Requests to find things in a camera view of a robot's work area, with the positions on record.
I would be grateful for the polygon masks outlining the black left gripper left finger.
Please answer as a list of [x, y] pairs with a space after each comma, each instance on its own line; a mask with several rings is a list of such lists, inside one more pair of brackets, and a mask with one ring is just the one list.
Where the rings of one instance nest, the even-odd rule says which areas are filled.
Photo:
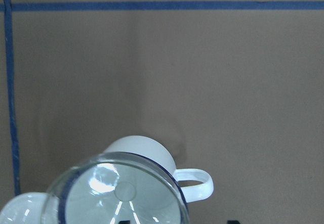
[[130, 220], [121, 220], [118, 222], [118, 224], [130, 224], [131, 221]]

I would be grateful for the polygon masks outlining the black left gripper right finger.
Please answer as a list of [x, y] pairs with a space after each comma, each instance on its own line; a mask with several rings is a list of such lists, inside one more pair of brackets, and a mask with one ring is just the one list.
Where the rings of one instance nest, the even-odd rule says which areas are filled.
[[227, 224], [240, 224], [238, 220], [228, 220]]

